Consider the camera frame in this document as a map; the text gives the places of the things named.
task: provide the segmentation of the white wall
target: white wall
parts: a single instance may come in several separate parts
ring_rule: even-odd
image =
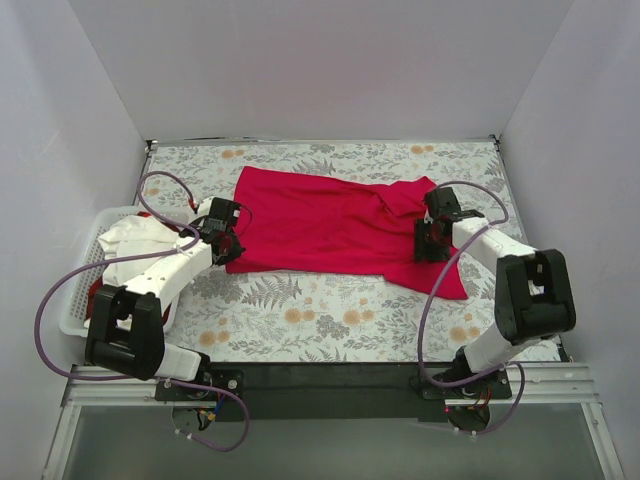
[[[130,204],[143,148],[67,1],[0,0],[0,478],[41,476],[66,382],[37,357],[35,310],[96,212]],[[45,345],[68,366],[60,307]]]
[[[566,254],[577,327],[627,478],[640,478],[640,3],[576,0],[503,135],[524,227]]]
[[[500,133],[572,0],[70,0],[146,139]]]

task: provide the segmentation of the white laundry basket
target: white laundry basket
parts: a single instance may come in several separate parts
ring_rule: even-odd
[[[108,208],[100,212],[93,222],[93,226],[91,227],[91,234],[89,237],[87,251],[84,254],[83,264],[87,265],[89,263],[104,260],[104,252],[102,251],[102,247],[100,247],[100,244],[98,243],[98,237],[109,230],[109,228],[111,228],[114,223],[122,220],[125,217],[128,217],[129,215],[136,215],[141,211],[145,211],[144,208],[132,206]],[[176,220],[181,223],[189,223],[192,220],[193,216],[189,209],[186,207],[158,209],[158,212],[166,217],[171,218],[172,220]],[[60,330],[62,330],[67,335],[75,335],[86,338],[88,330],[84,327],[84,322],[86,320],[85,317],[87,302],[89,300],[89,287],[91,287],[93,282],[95,282],[99,277],[102,276],[102,272],[104,272],[105,268],[106,267],[92,268],[91,270],[82,272],[80,275],[77,275],[70,280],[72,287],[70,289],[71,297],[66,302],[69,307],[66,313],[63,314],[60,318]],[[165,333],[171,328],[171,325],[173,324],[173,320],[176,316],[179,297],[180,295],[178,295],[173,300],[173,302],[171,302],[169,317],[167,318],[167,322],[163,326]]]

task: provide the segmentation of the floor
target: floor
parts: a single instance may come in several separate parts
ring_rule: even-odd
[[[182,178],[197,198],[233,198],[242,168],[324,175],[360,183],[392,183],[426,175],[436,183],[463,179],[495,192],[508,206],[501,226],[522,239],[504,171],[491,142],[469,143],[248,143],[162,145],[148,170]],[[489,218],[500,210],[480,191],[456,189],[463,204]],[[150,180],[155,207],[179,207],[184,194],[171,180]],[[465,301],[436,299],[425,335],[425,355],[449,361],[493,321],[494,281],[467,255],[460,261]],[[167,341],[202,351],[215,361],[415,361],[417,325],[426,295],[382,277],[269,272],[227,275],[210,269],[181,295]],[[553,341],[523,352],[528,361],[560,360]]]

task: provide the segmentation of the red cloth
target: red cloth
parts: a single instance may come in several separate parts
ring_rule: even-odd
[[[429,293],[444,263],[414,263],[414,221],[435,187],[426,177],[392,185],[362,185],[335,178],[245,167],[235,201],[243,209],[236,232],[247,249],[227,273],[277,269],[384,275],[398,285]],[[467,295],[457,266],[438,296]]]

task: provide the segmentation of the floral pattern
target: floral pattern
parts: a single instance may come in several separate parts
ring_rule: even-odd
[[[522,239],[494,145],[470,143],[257,143],[224,146],[161,146],[149,170],[182,178],[197,198],[233,198],[245,165],[324,175],[360,183],[392,183],[426,175],[434,182],[470,180],[495,192],[510,220],[500,226]],[[150,179],[145,194],[156,207],[185,204],[180,187]],[[483,192],[456,188],[464,206],[498,218],[500,208]],[[424,338],[426,358],[451,360],[459,347],[493,321],[494,280],[468,255],[460,260],[465,301],[436,299]],[[180,297],[167,340],[202,351],[216,361],[415,361],[418,324],[426,295],[377,276],[278,271],[227,275],[210,269]],[[545,341],[522,360],[559,360]]]

